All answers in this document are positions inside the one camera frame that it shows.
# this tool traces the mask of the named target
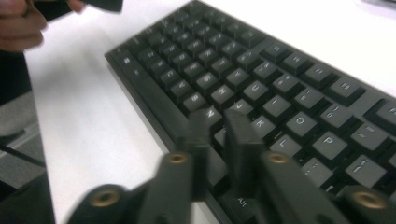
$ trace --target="finger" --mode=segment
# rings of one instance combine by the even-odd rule
[[[43,40],[44,38],[41,32],[18,38],[0,37],[0,49],[8,52],[22,52],[25,49],[40,45]]]
[[[29,4],[27,13],[24,17],[3,18],[0,20],[0,36],[18,37],[32,35],[46,27],[47,21],[44,16],[33,4]]]
[[[85,7],[85,3],[79,0],[68,0],[67,4],[69,5],[70,9],[72,9],[75,12],[81,12],[82,9],[84,9]]]
[[[26,0],[0,0],[0,16],[20,16],[26,11]]]

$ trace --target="black keyboard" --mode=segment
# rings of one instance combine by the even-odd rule
[[[231,195],[221,157],[228,108],[318,188],[363,185],[396,201],[396,100],[230,15],[192,1],[106,58],[170,151],[187,116],[206,109],[206,203],[220,223],[255,223],[254,201]]]

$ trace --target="white table surface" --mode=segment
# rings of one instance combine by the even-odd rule
[[[90,189],[131,189],[155,174],[165,147],[104,54],[186,2],[124,0],[120,15],[88,7],[53,21],[26,52],[57,223]],[[396,11],[358,0],[205,2],[396,96]]]

